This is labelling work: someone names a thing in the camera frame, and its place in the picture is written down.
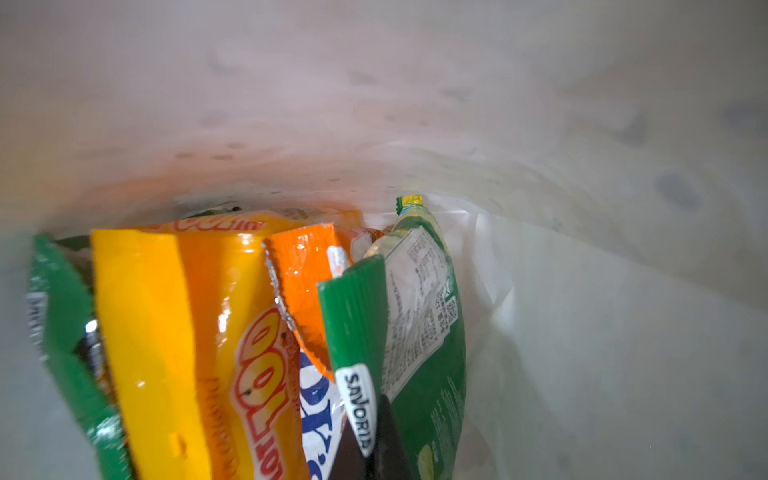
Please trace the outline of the green savoria snack bag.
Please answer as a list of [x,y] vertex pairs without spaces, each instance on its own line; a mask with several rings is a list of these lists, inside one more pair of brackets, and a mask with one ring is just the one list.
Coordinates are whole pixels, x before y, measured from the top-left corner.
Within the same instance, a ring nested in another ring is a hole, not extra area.
[[466,398],[455,270],[437,220],[402,196],[391,231],[318,299],[346,423],[335,479],[449,479]]

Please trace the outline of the white paper bag pig print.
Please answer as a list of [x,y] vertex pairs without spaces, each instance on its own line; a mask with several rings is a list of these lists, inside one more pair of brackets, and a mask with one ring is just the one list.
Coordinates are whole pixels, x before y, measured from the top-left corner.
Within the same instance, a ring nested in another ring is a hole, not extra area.
[[463,300],[457,478],[766,477],[763,1],[3,2],[2,477],[98,477],[36,233],[402,194]]

